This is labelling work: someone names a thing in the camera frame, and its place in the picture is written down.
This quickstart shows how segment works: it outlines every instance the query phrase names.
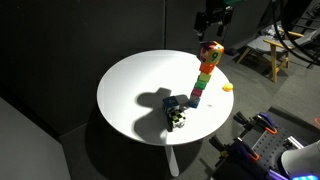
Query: cable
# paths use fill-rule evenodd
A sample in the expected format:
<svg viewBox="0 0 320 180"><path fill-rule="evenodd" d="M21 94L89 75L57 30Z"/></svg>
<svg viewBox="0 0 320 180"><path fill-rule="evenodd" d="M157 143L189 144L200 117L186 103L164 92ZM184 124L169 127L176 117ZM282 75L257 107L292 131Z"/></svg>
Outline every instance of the cable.
<svg viewBox="0 0 320 180"><path fill-rule="evenodd" d="M286 34L286 36L289 38L290 42L297 48L299 49L301 52L303 52L305 55L307 55L310 59L312 59L312 61L308 60L308 59L305 59L304 57L298 55L297 53L295 53L294 51L292 51L292 49L290 49L282 40L281 38L281 35L279 33L279 30L278 30L278 27L277 27L277 23L276 23L276 17L275 17L275 11L276 11L276 7L275 7L275 4L273 4L272 2L273 0L270 0L270 3L272 4L272 19L273 19L273 25L274 25L274 29L275 29L275 32L276 32L276 35L280 41L280 43L283 45L283 47L288 51L290 52L291 54L293 54L294 56L296 56L297 58L305 61L305 62L308 62L310 64L315 64L315 65L318 65L320 66L320 61L316 58L314 58L312 55L310 55L308 52L306 52L304 49L302 49L294 40L292 40L289 36L289 33L288 33L288 30L286 28L286 25L283 23L284 22L284 15L283 15L283 12L284 12L284 8L283 8L283 0L280 0L280 17L281 17L281 24L282 24L282 28L284 30L284 33Z"/></svg>

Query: chair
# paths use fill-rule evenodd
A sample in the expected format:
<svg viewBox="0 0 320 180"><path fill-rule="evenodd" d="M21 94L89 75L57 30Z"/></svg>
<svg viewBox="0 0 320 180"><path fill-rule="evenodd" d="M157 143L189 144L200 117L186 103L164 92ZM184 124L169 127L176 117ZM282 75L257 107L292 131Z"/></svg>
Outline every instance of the chair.
<svg viewBox="0 0 320 180"><path fill-rule="evenodd" d="M312 42L313 39L316 38L319 34L319 29L315 30L307 35L302 35L299 33L289 32L289 35L295 39L295 42L304 46ZM291 44L289 40L284 40L284 43L290 48L294 49L294 46ZM246 45L247 49L241 55L237 64L239 64L248 54L254 53L258 57L266 60L270 63L272 67L272 78L271 80L274 83L277 83L277 73L282 67L288 68L289 65L289 52L282 46L279 41L276 41L270 37L260 36L255 40L251 41Z"/></svg>

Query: yellow object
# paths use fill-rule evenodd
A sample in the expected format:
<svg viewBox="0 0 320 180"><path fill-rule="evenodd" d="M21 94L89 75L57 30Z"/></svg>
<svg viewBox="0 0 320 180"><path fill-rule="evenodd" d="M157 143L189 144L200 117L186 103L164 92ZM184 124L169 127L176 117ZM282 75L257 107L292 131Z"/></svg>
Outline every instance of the yellow object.
<svg viewBox="0 0 320 180"><path fill-rule="evenodd" d="M223 90L229 92L231 90L233 90L233 84L232 83L226 83L224 86L223 86Z"/></svg>

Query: black wall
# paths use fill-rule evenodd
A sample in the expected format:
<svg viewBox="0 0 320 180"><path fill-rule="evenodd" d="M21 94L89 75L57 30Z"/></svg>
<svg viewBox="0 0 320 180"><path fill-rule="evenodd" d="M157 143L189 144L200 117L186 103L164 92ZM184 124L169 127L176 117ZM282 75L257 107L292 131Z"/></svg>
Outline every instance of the black wall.
<svg viewBox="0 0 320 180"><path fill-rule="evenodd" d="M122 58L164 47L198 48L192 28L205 0L168 0L166 13L164 2L3 0L0 82L64 134L95 113L98 83ZM248 0L236 5L225 44L231 47L255 33L267 4ZM222 41L215 34L212 26L206 38Z"/></svg>

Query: green block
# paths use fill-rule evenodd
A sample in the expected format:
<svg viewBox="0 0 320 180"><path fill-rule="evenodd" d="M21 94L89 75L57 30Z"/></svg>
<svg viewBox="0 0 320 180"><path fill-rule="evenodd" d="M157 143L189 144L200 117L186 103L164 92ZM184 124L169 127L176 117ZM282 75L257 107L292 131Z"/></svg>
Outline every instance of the green block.
<svg viewBox="0 0 320 180"><path fill-rule="evenodd" d="M206 74L206 73L201 72L198 77L198 80L204 81L204 82L209 82L210 78L211 78L211 74Z"/></svg>
<svg viewBox="0 0 320 180"><path fill-rule="evenodd" d="M206 88L206 85L207 85L207 82L198 80L194 87L201 89L201 90L204 90Z"/></svg>

